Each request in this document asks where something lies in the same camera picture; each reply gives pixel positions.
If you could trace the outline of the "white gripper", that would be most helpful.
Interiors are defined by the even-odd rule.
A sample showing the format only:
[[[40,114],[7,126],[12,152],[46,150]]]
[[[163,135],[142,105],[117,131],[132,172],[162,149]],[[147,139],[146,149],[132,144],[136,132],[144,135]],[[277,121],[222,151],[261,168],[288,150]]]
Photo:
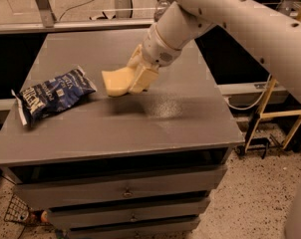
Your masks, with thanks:
[[[141,45],[133,51],[127,66],[137,67],[131,85],[130,94],[138,94],[146,90],[158,77],[158,66],[140,64],[141,58],[161,67],[169,66],[181,54],[181,50],[171,48],[159,35],[156,23],[148,29]]]

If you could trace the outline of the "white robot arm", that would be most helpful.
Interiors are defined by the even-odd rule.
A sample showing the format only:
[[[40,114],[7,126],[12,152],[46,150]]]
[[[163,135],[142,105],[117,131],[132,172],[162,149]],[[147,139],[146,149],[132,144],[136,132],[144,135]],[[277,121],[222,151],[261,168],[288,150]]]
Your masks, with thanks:
[[[222,27],[301,104],[301,22],[253,0],[175,0],[133,52],[131,93],[150,86],[192,39]]]

